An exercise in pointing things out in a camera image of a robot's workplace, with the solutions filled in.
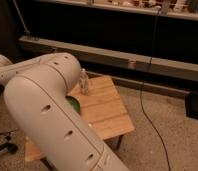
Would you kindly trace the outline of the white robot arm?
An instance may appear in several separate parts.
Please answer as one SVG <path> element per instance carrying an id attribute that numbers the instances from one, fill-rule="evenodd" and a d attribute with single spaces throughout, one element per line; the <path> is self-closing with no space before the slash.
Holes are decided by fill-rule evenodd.
<path id="1" fill-rule="evenodd" d="M 129 171 L 66 100 L 80 72 L 80 63 L 69 53 L 18 63 L 0 54 L 8 112 L 58 171 Z"/>

